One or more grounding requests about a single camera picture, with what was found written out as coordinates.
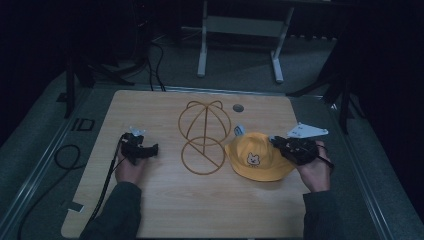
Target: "gray carpet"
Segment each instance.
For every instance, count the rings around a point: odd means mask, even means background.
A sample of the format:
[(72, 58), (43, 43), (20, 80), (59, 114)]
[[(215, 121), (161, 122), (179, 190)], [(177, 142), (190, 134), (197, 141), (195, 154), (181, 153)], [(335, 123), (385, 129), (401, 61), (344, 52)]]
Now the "gray carpet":
[[(334, 42), (325, 40), (308, 42), (288, 39), (280, 57), (285, 82), (277, 84), (269, 55), (272, 41), (258, 38), (228, 39), (214, 35), (209, 45), (206, 76), (198, 78), (199, 39), (198, 35), (191, 34), (187, 33), (191, 37), (180, 46), (174, 45), (166, 37), (155, 41), (164, 50), (159, 75), (168, 91), (194, 88), (196, 91), (206, 89), (284, 95), (312, 83), (334, 46)], [(257, 43), (261, 43), (260, 47), (246, 47)], [(150, 55), (155, 66), (160, 57), (159, 48), (152, 47)], [(65, 90), (64, 75), (55, 79), (0, 149), (1, 162), (7, 166), (0, 169), (0, 215), (7, 215), (8, 209), (19, 197), (17, 194), (21, 186), (25, 186), (25, 180), (39, 166), (38, 163), (45, 163), (46, 174), (40, 176), (42, 181), (39, 185), (31, 186), (34, 195), (23, 207), (31, 206), (65, 173), (52, 161), (52, 155), (58, 147), (77, 144), (81, 148), (81, 158), (77, 165), (84, 164), (113, 93), (124, 88), (149, 90), (148, 76), (147, 69), (127, 76), (127, 80), (137, 82), (135, 87), (119, 86), (100, 76), (93, 89), (78, 86), (79, 107), (68, 120), (63, 119), (65, 104), (56, 102), (58, 95)], [(315, 97), (322, 95), (324, 90), (325, 86), (308, 96), (294, 98), (292, 102), (299, 121), (327, 128), (331, 133), (321, 139), (327, 143), (330, 157), (337, 167), (332, 176), (332, 188), (348, 239), (424, 239), (424, 227), (368, 122), (352, 111), (354, 118), (348, 120), (349, 135), (344, 135), (337, 125), (338, 110)], [(95, 120), (93, 130), (72, 130), (77, 119)], [(65, 149), (58, 155), (66, 166), (72, 164), (75, 156), (71, 149)], [(66, 216), (67, 204), (72, 200), (82, 173), (83, 169), (71, 171), (43, 198), (27, 218), (22, 239), (63, 239), (60, 228)], [(5, 239), (16, 239), (18, 224), (13, 224), (8, 234), (3, 235)], [(7, 222), (2, 222), (1, 229), (8, 229), (6, 225)]]

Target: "dark sleeve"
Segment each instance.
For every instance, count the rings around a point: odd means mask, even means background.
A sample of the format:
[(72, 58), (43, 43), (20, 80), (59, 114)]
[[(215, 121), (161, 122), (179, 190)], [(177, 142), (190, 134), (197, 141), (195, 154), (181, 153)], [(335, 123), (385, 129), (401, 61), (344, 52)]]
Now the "dark sleeve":
[(79, 239), (135, 239), (141, 221), (140, 203), (140, 188), (118, 183), (102, 213), (85, 227)]
[(336, 200), (331, 191), (303, 195), (306, 214), (304, 219), (304, 240), (343, 240), (343, 223)]

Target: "metal frame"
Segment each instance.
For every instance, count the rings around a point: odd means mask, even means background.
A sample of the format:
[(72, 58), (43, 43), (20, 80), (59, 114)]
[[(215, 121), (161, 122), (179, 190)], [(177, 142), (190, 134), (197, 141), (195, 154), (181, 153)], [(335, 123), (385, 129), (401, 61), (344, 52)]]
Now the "metal frame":
[(208, 1), (203, 1), (202, 20), (202, 46), (200, 49), (199, 65), (197, 76), (204, 77), (206, 72), (206, 58), (208, 47), (206, 43), (208, 32), (220, 32), (230, 34), (244, 34), (266, 37), (278, 37), (278, 44), (275, 50), (271, 51), (271, 62), (274, 69), (275, 80), (278, 83), (284, 81), (280, 64), (280, 53), (290, 21), (293, 16), (294, 7), (289, 8), (285, 21), (255, 20), (231, 17), (219, 17), (208, 15)]

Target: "yellow hat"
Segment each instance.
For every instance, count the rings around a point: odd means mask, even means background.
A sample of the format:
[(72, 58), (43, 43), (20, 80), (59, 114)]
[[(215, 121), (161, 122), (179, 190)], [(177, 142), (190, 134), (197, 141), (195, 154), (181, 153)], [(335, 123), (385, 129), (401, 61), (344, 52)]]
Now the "yellow hat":
[(236, 173), (256, 181), (277, 181), (294, 169), (263, 133), (237, 136), (225, 146), (225, 152)]

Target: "human hand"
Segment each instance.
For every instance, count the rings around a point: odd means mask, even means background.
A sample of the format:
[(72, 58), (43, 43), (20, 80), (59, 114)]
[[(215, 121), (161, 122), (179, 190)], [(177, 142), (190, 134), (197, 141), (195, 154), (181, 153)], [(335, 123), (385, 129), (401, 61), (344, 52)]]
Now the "human hand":
[(135, 185), (140, 183), (142, 178), (142, 172), (147, 159), (136, 159), (136, 165), (133, 165), (124, 155), (121, 153), (121, 149), (118, 151), (118, 163), (115, 169), (115, 178), (119, 182), (130, 182)]
[[(322, 146), (318, 147), (319, 156), (330, 161), (324, 148), (324, 142), (316, 141), (316, 144)], [(308, 164), (296, 166), (296, 169), (299, 171), (303, 183), (311, 192), (330, 190), (331, 168), (323, 160), (315, 158)]]

